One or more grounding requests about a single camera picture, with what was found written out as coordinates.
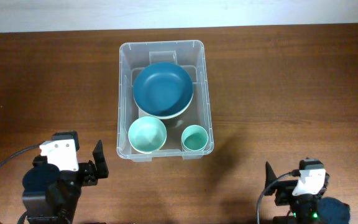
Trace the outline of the mint green small bowl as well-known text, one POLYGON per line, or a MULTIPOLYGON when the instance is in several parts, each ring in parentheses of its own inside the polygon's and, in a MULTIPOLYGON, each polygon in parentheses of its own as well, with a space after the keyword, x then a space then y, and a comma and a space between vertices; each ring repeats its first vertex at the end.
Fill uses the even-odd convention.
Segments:
POLYGON ((167 129, 158 118, 144 116, 135 120, 129 127, 130 145, 143 154, 160 150, 167 140, 167 129))

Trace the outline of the beige bowl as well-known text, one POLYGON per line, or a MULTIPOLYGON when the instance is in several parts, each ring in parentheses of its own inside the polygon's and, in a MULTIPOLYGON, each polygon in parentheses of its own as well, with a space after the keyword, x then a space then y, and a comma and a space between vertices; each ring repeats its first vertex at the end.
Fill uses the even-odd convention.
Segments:
POLYGON ((178 117, 179 115, 183 114, 187 109, 188 107, 191 105, 191 102, 192 102, 193 98, 191 98, 191 100, 189 101, 189 103, 182 109, 180 110, 179 112, 175 113, 175 114, 172 114, 172 115, 169 115, 169 116, 155 116, 155 115, 151 115, 151 114, 148 114, 146 113, 145 111, 143 111, 142 109, 138 108, 138 115, 139 115, 139 118, 141 117, 144 117, 144 116, 151 116, 151 117, 154 117, 154 118, 158 118, 158 119, 172 119, 172 118, 176 118, 178 117))

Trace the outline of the mint green cup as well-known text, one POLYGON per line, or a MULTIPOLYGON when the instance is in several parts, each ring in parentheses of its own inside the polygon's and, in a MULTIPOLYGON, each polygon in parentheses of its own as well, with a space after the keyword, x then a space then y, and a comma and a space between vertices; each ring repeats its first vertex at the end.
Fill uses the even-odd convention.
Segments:
POLYGON ((199 144, 207 145, 208 143, 208 133, 202 126, 191 125, 184 129, 181 134, 181 144, 199 144))

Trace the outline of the cream cup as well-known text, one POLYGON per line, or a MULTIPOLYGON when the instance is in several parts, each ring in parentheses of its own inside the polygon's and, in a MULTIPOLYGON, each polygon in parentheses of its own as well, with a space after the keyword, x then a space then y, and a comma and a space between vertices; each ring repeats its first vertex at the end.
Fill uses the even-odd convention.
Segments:
POLYGON ((186 144, 182 144, 181 146, 183 150, 186 152, 203 151, 206 148, 206 145, 199 145, 199 144, 190 144, 189 146, 186 144))

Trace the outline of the blue bowl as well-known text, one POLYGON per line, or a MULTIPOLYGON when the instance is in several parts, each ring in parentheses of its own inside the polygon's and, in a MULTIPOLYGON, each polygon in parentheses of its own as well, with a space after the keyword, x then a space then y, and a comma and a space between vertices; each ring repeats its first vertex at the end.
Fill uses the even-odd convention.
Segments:
POLYGON ((170 62, 149 65, 134 80, 136 105, 151 116, 167 118, 185 110, 193 99, 190 74, 170 62))

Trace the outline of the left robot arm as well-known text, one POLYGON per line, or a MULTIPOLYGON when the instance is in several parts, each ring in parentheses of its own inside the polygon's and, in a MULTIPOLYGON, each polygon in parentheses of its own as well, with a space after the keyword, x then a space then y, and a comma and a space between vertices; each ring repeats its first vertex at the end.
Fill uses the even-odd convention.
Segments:
POLYGON ((81 188, 108 178, 103 143, 97 142, 93 161, 82 163, 77 158, 80 145, 76 131, 55 133, 38 147, 41 153, 22 179, 26 211, 18 222, 72 223, 81 188))

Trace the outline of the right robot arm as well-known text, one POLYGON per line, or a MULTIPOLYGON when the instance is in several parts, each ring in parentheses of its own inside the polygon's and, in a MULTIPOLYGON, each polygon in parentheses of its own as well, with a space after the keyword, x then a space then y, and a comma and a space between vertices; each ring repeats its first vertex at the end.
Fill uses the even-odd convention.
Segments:
POLYGON ((271 165, 265 163, 265 188, 256 205, 256 220, 260 223, 260 208, 264 196, 275 196, 276 206, 290 207, 285 216, 273 217, 272 223, 349 224, 350 205, 333 197, 325 197, 329 174, 318 159, 306 158, 299 168, 277 177, 271 165))

